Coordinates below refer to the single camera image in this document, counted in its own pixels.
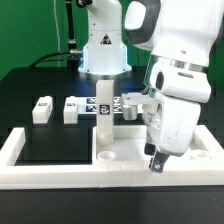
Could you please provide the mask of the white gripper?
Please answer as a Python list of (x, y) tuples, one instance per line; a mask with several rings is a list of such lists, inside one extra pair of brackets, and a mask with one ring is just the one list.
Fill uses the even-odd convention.
[(165, 96), (160, 92), (156, 92), (152, 101), (143, 106), (143, 121), (153, 143), (145, 144), (144, 153), (153, 156), (149, 165), (152, 172), (163, 171), (168, 155), (182, 156), (186, 152), (200, 112), (197, 102)]

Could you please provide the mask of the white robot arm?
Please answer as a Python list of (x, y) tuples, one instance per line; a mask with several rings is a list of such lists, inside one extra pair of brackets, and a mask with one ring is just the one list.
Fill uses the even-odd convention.
[(162, 172), (171, 156), (185, 154), (202, 103), (211, 87), (205, 70), (219, 39), (224, 0), (132, 0), (124, 21), (132, 45), (151, 52), (145, 90), (122, 96), (126, 120), (143, 107), (152, 156), (150, 169)]

